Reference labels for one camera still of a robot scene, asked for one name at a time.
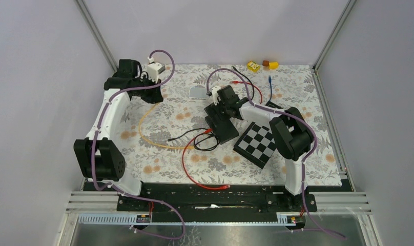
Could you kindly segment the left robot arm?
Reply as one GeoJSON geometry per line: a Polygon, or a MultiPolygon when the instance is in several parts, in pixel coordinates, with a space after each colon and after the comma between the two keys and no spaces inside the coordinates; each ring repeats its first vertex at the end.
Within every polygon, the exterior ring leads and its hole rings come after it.
{"type": "Polygon", "coordinates": [[[82,175],[96,190],[115,188],[123,195],[130,194],[129,204],[138,211],[148,206],[149,198],[141,192],[142,182],[125,174],[117,128],[133,97],[149,104],[163,101],[159,76],[164,71],[165,66],[152,58],[144,70],[136,60],[121,59],[118,70],[104,83],[103,102],[91,130],[73,146],[82,175]]]}

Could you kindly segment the black router box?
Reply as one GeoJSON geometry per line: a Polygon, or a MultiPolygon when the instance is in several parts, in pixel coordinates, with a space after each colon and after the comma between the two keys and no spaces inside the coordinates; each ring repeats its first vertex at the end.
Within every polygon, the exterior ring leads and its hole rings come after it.
{"type": "Polygon", "coordinates": [[[224,144],[239,136],[239,132],[229,119],[220,120],[210,116],[206,116],[204,119],[218,138],[220,144],[224,144]]]}

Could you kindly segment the white network switch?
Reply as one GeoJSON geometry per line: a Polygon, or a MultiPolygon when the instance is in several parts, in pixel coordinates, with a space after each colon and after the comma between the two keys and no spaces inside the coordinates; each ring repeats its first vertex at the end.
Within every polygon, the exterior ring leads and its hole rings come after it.
{"type": "Polygon", "coordinates": [[[189,89],[188,97],[190,99],[207,99],[209,95],[206,92],[206,88],[192,87],[189,89]]]}

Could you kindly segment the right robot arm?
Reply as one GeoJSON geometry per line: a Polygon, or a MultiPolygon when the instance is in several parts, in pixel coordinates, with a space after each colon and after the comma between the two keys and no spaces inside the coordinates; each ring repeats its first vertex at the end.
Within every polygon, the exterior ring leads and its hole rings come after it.
{"type": "Polygon", "coordinates": [[[207,114],[205,120],[221,144],[239,135],[231,122],[233,118],[268,129],[287,168],[285,188],[289,193],[283,198],[284,206],[290,211],[302,207],[304,198],[301,193],[306,189],[303,162],[312,154],[317,141],[300,111],[294,107],[275,109],[256,104],[247,97],[239,98],[231,86],[215,86],[206,94],[212,97],[213,102],[204,109],[207,114]]]}

